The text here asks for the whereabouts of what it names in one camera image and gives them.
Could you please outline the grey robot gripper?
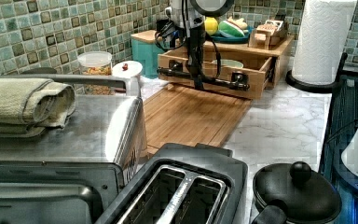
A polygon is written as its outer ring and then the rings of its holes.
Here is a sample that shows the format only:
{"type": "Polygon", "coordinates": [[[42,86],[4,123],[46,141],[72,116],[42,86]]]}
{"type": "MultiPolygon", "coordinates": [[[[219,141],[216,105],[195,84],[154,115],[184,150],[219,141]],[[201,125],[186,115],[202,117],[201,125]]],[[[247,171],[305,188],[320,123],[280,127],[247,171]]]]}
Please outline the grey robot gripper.
{"type": "Polygon", "coordinates": [[[196,90],[203,90],[203,46],[205,42],[204,21],[207,17],[220,17],[227,13],[234,0],[169,0],[165,14],[171,21],[171,47],[176,41],[187,47],[187,70],[196,90]]]}

